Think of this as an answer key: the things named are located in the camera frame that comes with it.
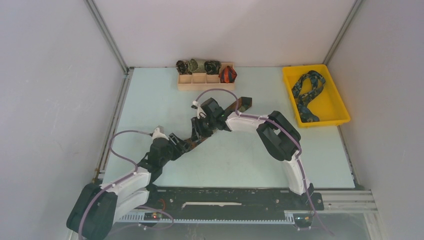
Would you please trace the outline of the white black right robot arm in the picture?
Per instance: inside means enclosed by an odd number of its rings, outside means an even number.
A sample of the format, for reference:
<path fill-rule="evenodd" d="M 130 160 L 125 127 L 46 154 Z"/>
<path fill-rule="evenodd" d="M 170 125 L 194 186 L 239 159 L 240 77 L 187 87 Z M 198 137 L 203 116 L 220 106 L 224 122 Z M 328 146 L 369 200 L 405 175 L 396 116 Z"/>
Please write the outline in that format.
<path fill-rule="evenodd" d="M 300 167 L 301 136 L 279 111 L 262 116 L 246 114 L 252 102 L 250 97 L 240 97 L 223 109 L 214 98 L 202 104 L 193 101 L 191 107 L 196 110 L 196 116 L 191 118 L 189 142 L 194 148 L 216 131 L 258 134 L 267 152 L 283 163 L 292 192 L 291 204 L 297 209 L 304 209 L 311 202 L 313 187 Z"/>

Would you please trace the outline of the brown green patterned tie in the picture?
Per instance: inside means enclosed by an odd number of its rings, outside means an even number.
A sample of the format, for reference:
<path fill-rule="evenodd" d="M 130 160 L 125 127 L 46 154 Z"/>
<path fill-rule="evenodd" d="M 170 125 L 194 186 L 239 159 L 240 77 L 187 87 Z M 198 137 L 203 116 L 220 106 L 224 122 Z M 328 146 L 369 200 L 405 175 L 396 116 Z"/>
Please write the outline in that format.
<path fill-rule="evenodd" d="M 243 97 L 238 98 L 235 102 L 233 102 L 228 107 L 232 108 L 232 113 L 235 113 L 236 111 L 243 113 L 252 106 L 252 101 L 253 101 L 253 99 L 251 97 L 244 97 L 243 96 Z M 195 147 L 200 145 L 206 139 L 204 139 L 204 140 L 191 140 L 191 137 L 190 137 L 190 138 L 186 139 L 185 141 L 187 141 L 190 144 L 190 150 L 193 150 Z"/>

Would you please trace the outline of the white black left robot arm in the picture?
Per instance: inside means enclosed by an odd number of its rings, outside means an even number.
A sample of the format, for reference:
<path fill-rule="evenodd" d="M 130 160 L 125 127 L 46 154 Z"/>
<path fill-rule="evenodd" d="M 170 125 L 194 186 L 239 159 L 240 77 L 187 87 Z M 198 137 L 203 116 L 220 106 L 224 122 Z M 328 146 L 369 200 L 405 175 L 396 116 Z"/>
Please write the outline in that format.
<path fill-rule="evenodd" d="M 121 217 L 138 206 L 153 208 L 158 194 L 150 190 L 169 161 L 191 150 L 187 140 L 175 134 L 150 134 L 149 151 L 139 161 L 130 160 L 132 170 L 111 183 L 87 184 L 81 191 L 66 227 L 87 240 L 103 240 Z"/>

